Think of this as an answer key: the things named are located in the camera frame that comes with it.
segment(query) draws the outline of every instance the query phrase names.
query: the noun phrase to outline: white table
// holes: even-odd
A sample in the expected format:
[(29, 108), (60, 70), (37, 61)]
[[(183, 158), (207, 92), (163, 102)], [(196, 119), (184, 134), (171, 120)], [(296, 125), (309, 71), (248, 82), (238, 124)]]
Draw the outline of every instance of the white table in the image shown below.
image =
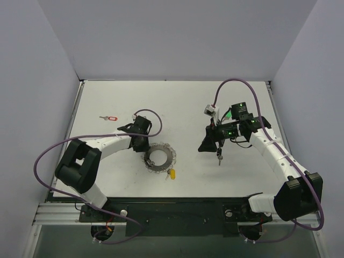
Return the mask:
[[(172, 81), (86, 81), (71, 130), (71, 137), (82, 134), (111, 133), (132, 122), (138, 109), (153, 109), (163, 120), (160, 135), (150, 142), (169, 143), (176, 151), (175, 180), (166, 173), (148, 172), (140, 153), (132, 149), (102, 160), (97, 185), (109, 197), (241, 197), (256, 192), (277, 193), (281, 185), (258, 151), (243, 149), (226, 141), (221, 166), (215, 153), (199, 153), (210, 117), (203, 114), (212, 104), (221, 82)], [(281, 136), (265, 82), (251, 82), (260, 101), (262, 115)], [(229, 82), (221, 89), (217, 105), (221, 115), (232, 104), (246, 102), (248, 111), (257, 116), (249, 89), (240, 82)], [(145, 112), (156, 132), (159, 122)], [(99, 116), (116, 116), (105, 121)], [(74, 191), (57, 181), (60, 190)], [(63, 196), (57, 192), (54, 196)]]

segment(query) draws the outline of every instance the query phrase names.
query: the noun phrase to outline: yellow handle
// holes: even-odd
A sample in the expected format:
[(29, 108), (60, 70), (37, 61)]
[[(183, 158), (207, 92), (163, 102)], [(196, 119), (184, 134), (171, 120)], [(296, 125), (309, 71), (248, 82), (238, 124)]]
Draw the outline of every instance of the yellow handle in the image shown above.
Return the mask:
[(174, 169), (170, 170), (170, 177), (172, 180), (174, 180), (176, 178), (176, 171)]

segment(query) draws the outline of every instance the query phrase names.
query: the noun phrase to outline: purple cable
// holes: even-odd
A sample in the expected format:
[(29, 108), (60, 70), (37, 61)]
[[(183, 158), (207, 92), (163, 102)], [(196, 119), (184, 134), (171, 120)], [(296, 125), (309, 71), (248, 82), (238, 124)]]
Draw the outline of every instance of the purple cable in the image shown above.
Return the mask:
[(70, 197), (73, 197), (75, 199), (78, 199), (82, 202), (84, 202), (85, 204), (87, 204), (88, 206), (90, 206), (91, 208), (95, 209), (95, 210), (98, 210), (98, 211), (101, 211), (101, 212), (104, 212), (104, 213), (107, 213), (107, 214), (110, 214), (112, 216), (115, 216), (115, 217), (118, 217), (118, 218), (122, 218), (122, 219), (125, 219), (127, 221), (131, 221), (137, 225), (140, 226), (140, 231), (126, 239), (123, 239), (123, 240), (120, 240), (120, 241), (113, 241), (113, 242), (102, 242), (104, 244), (107, 244), (107, 245), (112, 245), (112, 244), (116, 244), (116, 243), (123, 243), (123, 242), (126, 242), (126, 241), (129, 241), (135, 237), (137, 237), (143, 230), (144, 230), (144, 227), (136, 220), (134, 219), (131, 219), (131, 218), (128, 218), (128, 217), (124, 217), (122, 215), (119, 215), (117, 213), (113, 213), (111, 211), (107, 211), (107, 210), (103, 210), (103, 209), (100, 209), (98, 207), (95, 207), (94, 205), (90, 204), (90, 203), (87, 203), (86, 200), (84, 200), (83, 198), (81, 198), (80, 196), (77, 196), (77, 195), (73, 195), (72, 193), (68, 193), (68, 192), (65, 192), (65, 191), (61, 191), (59, 189), (56, 189), (48, 184), (46, 184), (45, 182), (43, 182), (41, 180), (41, 178), (38, 176), (38, 173), (37, 173), (37, 165), (38, 165), (38, 162), (39, 160), (51, 149), (57, 147), (58, 145), (61, 145), (65, 142), (68, 142), (68, 141), (72, 141), (72, 140), (75, 140), (75, 139), (82, 139), (82, 138), (99, 138), (99, 137), (113, 137), (113, 136), (142, 136), (142, 137), (154, 137), (154, 136), (157, 136), (161, 130), (162, 130), (162, 120), (160, 118), (160, 116), (154, 112), (153, 110), (150, 110), (150, 109), (140, 109), (138, 110), (136, 113), (134, 113), (134, 115), (136, 115), (137, 113), (139, 112), (142, 112), (142, 111), (148, 111), (148, 112), (151, 112), (153, 114), (155, 114), (157, 116), (157, 118), (159, 119), (159, 122), (160, 122), (160, 129), (158, 130), (158, 132), (156, 132), (155, 134), (151, 134), (151, 135), (145, 135), (145, 134), (138, 134), (138, 133), (118, 133), (118, 134), (90, 134), (90, 135), (80, 135), (80, 136), (75, 136), (75, 137), (71, 137), (69, 139), (66, 139), (66, 140), (63, 140), (63, 141), (60, 141), (54, 145), (51, 145), (49, 148), (47, 148), (45, 151), (43, 151), (38, 157), (37, 159), (35, 160), (34, 162), (34, 165), (33, 165), (33, 174), (34, 174), (34, 177), (37, 179), (37, 181), (43, 185), (44, 187), (50, 189), (51, 191), (55, 191), (55, 192), (59, 192), (61, 194), (64, 194), (64, 195), (68, 195)]
[[(240, 78), (230, 78), (230, 79), (227, 79), (225, 81), (223, 81), (219, 88), (217, 89), (216, 91), (216, 95), (215, 95), (215, 100), (214, 100), (214, 104), (212, 105), (213, 107), (215, 107), (216, 105), (216, 101), (217, 101), (217, 98), (218, 98), (218, 95), (219, 95), (219, 92), (220, 92), (220, 89), (222, 88), (222, 86), (226, 83), (226, 82), (230, 82), (230, 81), (238, 81), (238, 82), (242, 82), (243, 84), (245, 84), (247, 87), (249, 87), (249, 89), (251, 90), (252, 94), (253, 94), (253, 97), (254, 97), (254, 101), (256, 103), (256, 107), (257, 107), (257, 112), (258, 112), (258, 117), (259, 117), (259, 122), (262, 126), (262, 129), (265, 133), (265, 135), (267, 136), (267, 138), (270, 140), (270, 141), (273, 141), (273, 139), (271, 138), (271, 136), (268, 134), (267, 130), (265, 129), (265, 126), (264, 126), (264, 123), (263, 123), (263, 119), (262, 119), (262, 115), (261, 115), (261, 112), (260, 112), (260, 106), (259, 106), (259, 102), (258, 102), (258, 98), (257, 98), (257, 95), (256, 95), (256, 92), (254, 91), (253, 87), (248, 83), (246, 82), (245, 80), (242, 80)], [(273, 142), (273, 144), (275, 145), (275, 147), (282, 153), (282, 155), (286, 155), (286, 153), (284, 152), (284, 150), (275, 142)], [(320, 200), (317, 196), (317, 193), (315, 192), (312, 184), (308, 181), (308, 179), (306, 178), (306, 176), (303, 174), (303, 172), (297, 167), (297, 165), (292, 161), (291, 158), (289, 158), (288, 156), (285, 157), (289, 163), (296, 169), (296, 171), (300, 174), (300, 176), (302, 177), (302, 179), (305, 181), (305, 183), (307, 184), (307, 186), (309, 187), (311, 193), (312, 193), (312, 196), (318, 206), (318, 209), (319, 209), (319, 213), (320, 213), (320, 223), (319, 223), (319, 226), (318, 227), (308, 227), (306, 225), (303, 225), (299, 222), (297, 222), (296, 220), (292, 220), (296, 225), (302, 227), (302, 228), (305, 228), (307, 230), (312, 230), (312, 231), (317, 231), (317, 230), (320, 230), (323, 228), (324, 226), (324, 222), (325, 222), (325, 219), (324, 219), (324, 211), (323, 211), (323, 207), (321, 207), (321, 203), (320, 203)]]
[(296, 223), (294, 223), (294, 227), (292, 228), (292, 230), (287, 235), (285, 235), (282, 238), (275, 239), (275, 240), (257, 240), (257, 241), (253, 241), (253, 240), (248, 239), (247, 237), (245, 237), (241, 230), (240, 230), (240, 234), (241, 234), (242, 237), (247, 239), (247, 241), (253, 242), (253, 243), (278, 243), (278, 242), (282, 242), (282, 241), (288, 239), (289, 237), (291, 237), (294, 234), (295, 230), (296, 230)]

